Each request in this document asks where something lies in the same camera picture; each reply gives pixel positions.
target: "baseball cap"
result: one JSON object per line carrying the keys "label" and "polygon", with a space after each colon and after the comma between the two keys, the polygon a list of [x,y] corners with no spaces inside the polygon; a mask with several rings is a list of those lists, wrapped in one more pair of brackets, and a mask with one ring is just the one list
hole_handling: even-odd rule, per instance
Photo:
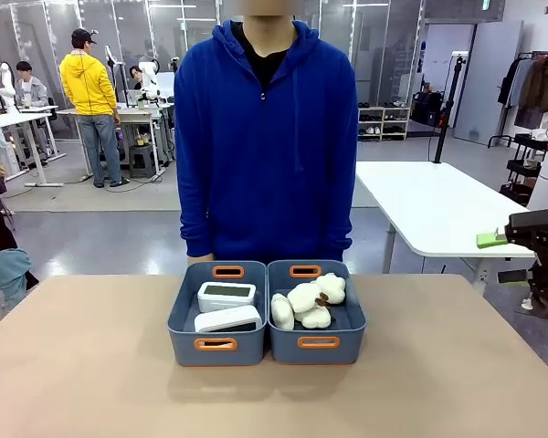
{"label": "baseball cap", "polygon": [[98,44],[91,39],[91,32],[85,29],[75,29],[71,34],[71,43],[91,43]]}

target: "device screen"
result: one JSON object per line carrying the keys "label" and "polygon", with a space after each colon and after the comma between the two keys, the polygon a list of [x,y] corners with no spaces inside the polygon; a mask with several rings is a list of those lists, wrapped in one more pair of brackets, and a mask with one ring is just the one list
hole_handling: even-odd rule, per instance
{"label": "device screen", "polygon": [[209,285],[205,295],[228,295],[230,297],[249,297],[249,287],[228,287]]}
{"label": "device screen", "polygon": [[209,330],[211,331],[252,331],[256,329],[256,323],[255,322],[248,322],[247,324],[240,324],[238,326],[233,327],[225,327],[225,328],[217,328],[215,330]]}

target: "black cap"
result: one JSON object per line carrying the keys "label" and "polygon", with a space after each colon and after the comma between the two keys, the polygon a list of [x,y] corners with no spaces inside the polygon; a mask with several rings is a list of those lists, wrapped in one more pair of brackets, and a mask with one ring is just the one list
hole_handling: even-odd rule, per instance
{"label": "black cap", "polygon": [[83,46],[85,43],[98,44],[91,39],[91,33],[85,29],[75,29],[71,34],[71,44],[73,47]]}

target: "green object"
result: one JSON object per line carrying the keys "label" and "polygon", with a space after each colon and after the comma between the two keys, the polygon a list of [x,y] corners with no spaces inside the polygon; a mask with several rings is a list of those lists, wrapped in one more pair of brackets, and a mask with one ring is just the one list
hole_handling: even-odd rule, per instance
{"label": "green object", "polygon": [[506,245],[507,239],[498,239],[497,233],[484,233],[477,235],[477,248],[489,248],[490,246]]}

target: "hoodie drawstring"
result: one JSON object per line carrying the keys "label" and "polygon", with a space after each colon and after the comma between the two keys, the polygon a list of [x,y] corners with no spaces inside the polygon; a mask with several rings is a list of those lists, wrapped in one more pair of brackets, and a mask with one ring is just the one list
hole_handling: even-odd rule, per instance
{"label": "hoodie drawstring", "polygon": [[292,94],[294,96],[294,172],[299,173],[302,172],[299,151],[299,66],[296,66],[292,70]]}

